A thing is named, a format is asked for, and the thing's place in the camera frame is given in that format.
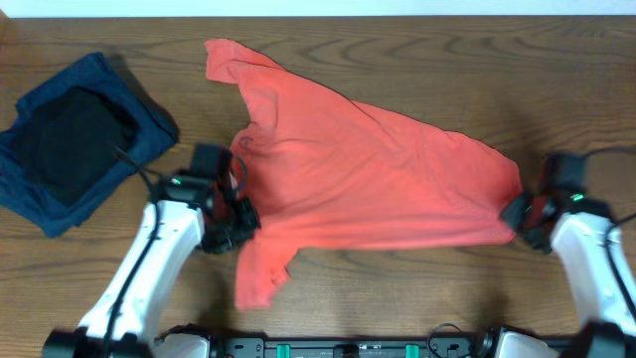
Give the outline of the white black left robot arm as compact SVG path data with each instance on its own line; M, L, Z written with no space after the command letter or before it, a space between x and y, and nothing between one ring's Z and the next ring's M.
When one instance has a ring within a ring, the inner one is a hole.
M212 334L194 324L161 334L159 318L196 250L223 254L252 239L260 222L230 169L187 170L151 188L142 222L112 281L73 331L54 330L44 358L215 357Z

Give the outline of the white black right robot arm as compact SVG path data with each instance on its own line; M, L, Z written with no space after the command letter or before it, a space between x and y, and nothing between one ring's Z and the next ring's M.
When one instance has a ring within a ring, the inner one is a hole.
M635 278L609 206L582 193L524 192L501 220L528 246L555 254L564 269L581 328L557 350L539 337L508 330L495 357L633 357Z

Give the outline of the red t-shirt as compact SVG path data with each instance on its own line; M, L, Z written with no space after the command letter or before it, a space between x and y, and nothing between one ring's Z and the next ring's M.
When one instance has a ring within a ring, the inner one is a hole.
M238 254L235 305L268 308L303 249L506 244L517 164L463 133L344 97L238 42L206 43L206 76L238 87L231 152L261 222Z

